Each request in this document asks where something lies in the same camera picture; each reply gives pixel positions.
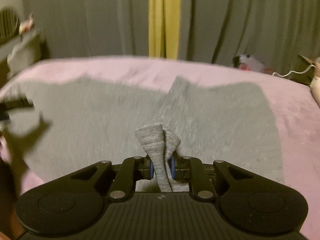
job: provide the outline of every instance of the bed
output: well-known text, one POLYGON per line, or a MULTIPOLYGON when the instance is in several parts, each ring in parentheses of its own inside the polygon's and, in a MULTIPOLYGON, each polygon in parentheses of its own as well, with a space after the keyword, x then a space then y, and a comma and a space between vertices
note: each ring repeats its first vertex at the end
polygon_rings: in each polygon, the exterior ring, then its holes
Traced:
MULTIPOLYGON (((309 213, 301 233, 310 240, 320 236, 320 109, 309 87, 270 75, 241 71, 219 65, 148 59, 145 57, 92 57, 46 60, 24 70, 0 91, 12 84, 38 81, 65 84, 80 77, 138 85, 167 92, 177 76, 203 87, 250 82, 262 89, 276 118, 280 136, 284 182, 298 190, 308 201, 309 213)), ((2 138, 1 157, 10 162, 2 138)), ((13 167, 17 194, 44 183, 23 160, 13 167)))

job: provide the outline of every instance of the white cable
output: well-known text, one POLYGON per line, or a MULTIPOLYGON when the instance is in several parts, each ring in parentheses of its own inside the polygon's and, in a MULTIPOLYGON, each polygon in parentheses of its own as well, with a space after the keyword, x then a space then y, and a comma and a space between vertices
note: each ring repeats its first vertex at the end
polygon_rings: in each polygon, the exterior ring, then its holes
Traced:
POLYGON ((308 71, 310 68, 312 68, 312 67, 316 67, 316 66, 314 66, 314 65, 311 64, 311 65, 309 65, 309 67, 306 68, 305 71, 302 71, 302 72, 296 72, 296 71, 294 71, 294 70, 291 70, 287 75, 284 75, 284 76, 278 74, 277 72, 273 72, 272 75, 273 75, 273 76, 274 76, 274 75, 277 75, 277 76, 279 76, 279 77, 286 77, 286 76, 289 76, 292 72, 297 73, 297 74, 303 74, 303 73, 307 72, 307 71, 308 71))

